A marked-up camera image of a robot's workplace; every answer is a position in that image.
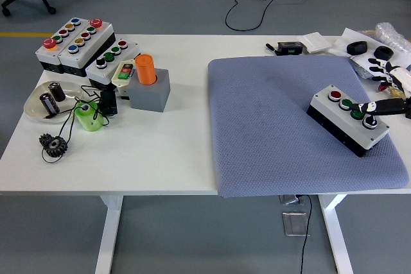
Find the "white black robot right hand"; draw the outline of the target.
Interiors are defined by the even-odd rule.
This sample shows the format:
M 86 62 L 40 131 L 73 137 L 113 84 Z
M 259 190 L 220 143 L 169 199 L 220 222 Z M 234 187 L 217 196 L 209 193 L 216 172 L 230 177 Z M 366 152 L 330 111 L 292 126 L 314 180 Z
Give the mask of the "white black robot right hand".
M 410 119 L 410 71 L 398 65 L 392 65 L 387 60 L 369 58 L 374 66 L 369 67 L 372 72 L 379 73 L 372 79 L 381 81 L 383 87 L 393 87 L 400 90 L 405 98 L 390 98 L 368 103 L 353 103 L 349 110 L 362 112 L 372 116 L 387 116 L 405 114 Z

